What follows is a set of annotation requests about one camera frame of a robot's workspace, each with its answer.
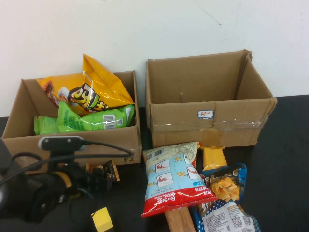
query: yellow snack bag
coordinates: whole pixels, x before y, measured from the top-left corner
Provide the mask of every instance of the yellow snack bag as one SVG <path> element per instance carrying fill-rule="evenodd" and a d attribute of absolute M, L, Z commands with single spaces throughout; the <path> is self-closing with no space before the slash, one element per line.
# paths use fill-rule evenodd
<path fill-rule="evenodd" d="M 134 104 L 121 80 L 85 54 L 82 72 L 37 79 L 37 82 L 56 106 L 64 101 L 79 116 Z"/>
<path fill-rule="evenodd" d="M 227 166 L 226 159 L 223 154 L 223 147 L 204 147 L 201 146 L 203 150 L 203 166 L 205 170 L 211 170 L 220 168 L 222 166 Z"/>

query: white wall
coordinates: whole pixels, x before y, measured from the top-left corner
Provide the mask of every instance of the white wall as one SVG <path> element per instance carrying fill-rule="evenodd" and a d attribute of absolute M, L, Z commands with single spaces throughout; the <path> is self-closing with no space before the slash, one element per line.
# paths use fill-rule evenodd
<path fill-rule="evenodd" d="M 145 62 L 253 51 L 274 96 L 309 94 L 308 0 L 0 0 L 0 116 L 20 79 L 81 71 L 82 54 L 111 71 Z"/>

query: snack package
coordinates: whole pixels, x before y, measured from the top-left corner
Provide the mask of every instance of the snack package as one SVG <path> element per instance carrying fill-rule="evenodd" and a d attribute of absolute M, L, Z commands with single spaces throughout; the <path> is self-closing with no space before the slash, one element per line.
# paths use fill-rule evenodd
<path fill-rule="evenodd" d="M 218 199 L 192 165 L 194 151 L 170 147 L 166 151 L 166 147 L 160 147 L 144 153 L 148 155 L 148 185 L 142 217 Z M 187 149 L 190 155 L 182 152 Z"/>
<path fill-rule="evenodd" d="M 150 149 L 147 151 L 143 151 L 142 156 L 143 156 L 145 163 L 147 163 L 147 161 L 150 158 L 157 157 L 158 155 L 161 155 L 161 154 L 163 154 L 166 158 L 171 158 L 183 152 L 188 155 L 190 162 L 195 167 L 197 150 L 199 149 L 199 147 L 200 147 L 199 142 L 190 142 L 190 143 L 177 144 L 177 145 L 171 145 L 171 146 L 162 146 L 162 147 Z"/>
<path fill-rule="evenodd" d="M 195 219 L 198 232 L 260 232 L 256 219 L 244 214 L 233 201 L 218 200 L 203 218 Z"/>
<path fill-rule="evenodd" d="M 131 123 L 134 111 L 134 105 L 127 105 L 119 110 L 107 110 L 80 117 L 61 101 L 58 111 L 58 130 L 60 133 L 66 133 L 127 127 Z"/>
<path fill-rule="evenodd" d="M 226 159 L 223 154 L 223 147 L 203 147 L 203 166 L 204 171 L 217 169 L 223 166 L 227 166 Z"/>
<path fill-rule="evenodd" d="M 80 116 L 134 104 L 121 80 L 100 62 L 83 55 L 83 72 L 37 79 L 54 105 L 64 101 Z"/>
<path fill-rule="evenodd" d="M 218 169 L 207 170 L 201 172 L 201 177 L 207 187 L 222 202 L 235 201 L 238 204 L 244 194 L 245 183 L 247 178 L 247 167 L 243 163 L 237 163 L 234 166 L 226 166 Z M 198 222 L 215 204 L 215 201 L 202 203 L 196 207 L 192 207 L 194 217 Z"/>
<path fill-rule="evenodd" d="M 36 135 L 57 134 L 57 118 L 47 116 L 34 117 L 34 132 Z"/>

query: table surface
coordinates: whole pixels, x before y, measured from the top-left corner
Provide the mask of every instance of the table surface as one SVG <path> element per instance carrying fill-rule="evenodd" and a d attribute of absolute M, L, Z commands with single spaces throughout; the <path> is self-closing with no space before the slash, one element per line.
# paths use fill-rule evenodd
<path fill-rule="evenodd" d="M 262 232 L 309 231 L 309 95 L 280 97 L 263 127 L 258 143 L 250 147 L 224 150 L 228 165 L 243 162 L 248 177 L 242 207 L 255 216 Z M 151 148 L 145 110 L 140 111 L 143 150 Z M 7 118 L 0 118 L 3 132 Z M 10 154 L 0 142 L 0 165 Z M 147 186 L 145 165 L 118 166 L 120 183 L 98 197 L 98 208 L 106 206 L 115 231 L 169 231 L 164 214 L 141 218 Z M 76 203 L 77 214 L 84 214 L 86 199 Z M 90 231 L 88 220 L 73 223 L 65 205 L 60 205 L 40 224 L 17 219 L 0 220 L 1 231 Z"/>

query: cardboard box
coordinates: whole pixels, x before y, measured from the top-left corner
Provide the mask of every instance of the cardboard box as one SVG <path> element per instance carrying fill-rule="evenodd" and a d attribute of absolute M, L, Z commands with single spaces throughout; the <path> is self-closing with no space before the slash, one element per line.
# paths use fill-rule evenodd
<path fill-rule="evenodd" d="M 135 102 L 135 118 L 132 126 L 108 130 L 83 131 L 77 133 L 57 134 L 63 136 L 81 136 L 86 140 L 104 142 L 123 147 L 134 151 L 135 155 L 130 158 L 113 158 L 119 164 L 140 163 L 141 140 L 140 140 L 140 118 L 139 105 L 136 88 L 135 71 L 116 72 L 123 85 L 130 93 Z M 49 158 L 49 152 L 43 151 L 38 147 L 38 141 L 44 136 L 35 135 L 33 130 L 35 116 L 57 117 L 58 108 L 55 107 L 35 79 L 22 80 L 7 125 L 5 127 L 2 140 L 11 154 L 17 152 L 34 152 L 42 156 L 43 159 Z M 88 145 L 85 150 L 76 154 L 119 154 L 118 150 L 99 146 Z M 93 158 L 77 160 L 82 163 L 101 164 L 110 160 L 109 158 Z M 18 163 L 28 166 L 33 159 L 20 158 Z"/>
<path fill-rule="evenodd" d="M 149 60 L 146 114 L 153 147 L 254 145 L 277 99 L 251 60 L 246 50 Z"/>

